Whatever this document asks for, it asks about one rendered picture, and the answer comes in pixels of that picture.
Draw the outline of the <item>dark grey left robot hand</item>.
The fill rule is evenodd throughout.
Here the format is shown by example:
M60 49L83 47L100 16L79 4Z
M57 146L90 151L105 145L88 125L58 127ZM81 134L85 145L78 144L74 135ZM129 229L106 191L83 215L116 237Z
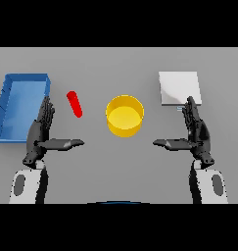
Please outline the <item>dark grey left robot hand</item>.
M54 113L55 108L50 98L45 96L37 119L32 122L26 139L26 155L23 164L31 169L36 168L36 162L42 160L49 150L69 151L73 147L84 144L81 139L49 138Z

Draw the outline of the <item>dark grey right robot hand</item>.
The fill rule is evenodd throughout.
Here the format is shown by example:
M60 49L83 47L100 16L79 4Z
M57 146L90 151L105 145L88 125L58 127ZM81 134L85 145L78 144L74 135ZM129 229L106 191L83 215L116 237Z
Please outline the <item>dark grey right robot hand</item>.
M211 155L211 136L205 122L200 118L192 96L187 98L182 114L188 136L179 139L156 139L153 144L169 151L189 150L194 159L201 162L203 169L212 166L214 158Z

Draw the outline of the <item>red beaker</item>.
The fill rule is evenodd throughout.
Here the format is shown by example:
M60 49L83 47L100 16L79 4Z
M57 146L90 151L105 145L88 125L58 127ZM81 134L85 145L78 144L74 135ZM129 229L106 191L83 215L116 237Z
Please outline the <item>red beaker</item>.
M80 105L78 97L77 97L77 93L75 91L71 90L67 93L67 98L70 102L71 109L72 109L73 113L78 118L81 118L82 117L82 109L81 109L81 105Z

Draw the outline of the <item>pale square measuring scale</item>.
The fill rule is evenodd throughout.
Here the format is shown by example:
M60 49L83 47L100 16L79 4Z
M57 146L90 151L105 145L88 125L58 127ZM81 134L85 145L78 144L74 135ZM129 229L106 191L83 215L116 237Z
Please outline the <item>pale square measuring scale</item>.
M161 103L163 106L181 106L192 96L202 104L198 74L196 72L159 72Z

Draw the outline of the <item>yellow bowl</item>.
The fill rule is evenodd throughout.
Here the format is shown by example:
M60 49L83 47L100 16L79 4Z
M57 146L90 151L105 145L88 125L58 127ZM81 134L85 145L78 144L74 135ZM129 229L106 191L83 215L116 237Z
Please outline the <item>yellow bowl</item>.
M131 137L142 126L144 107L134 96L123 94L110 101L105 114L111 133L118 137Z

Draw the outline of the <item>blue tray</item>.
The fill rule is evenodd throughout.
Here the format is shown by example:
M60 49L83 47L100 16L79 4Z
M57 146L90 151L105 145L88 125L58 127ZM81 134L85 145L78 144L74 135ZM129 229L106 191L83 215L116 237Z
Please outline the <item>blue tray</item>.
M26 143L40 105L50 94L47 74L6 74L0 94L0 143Z

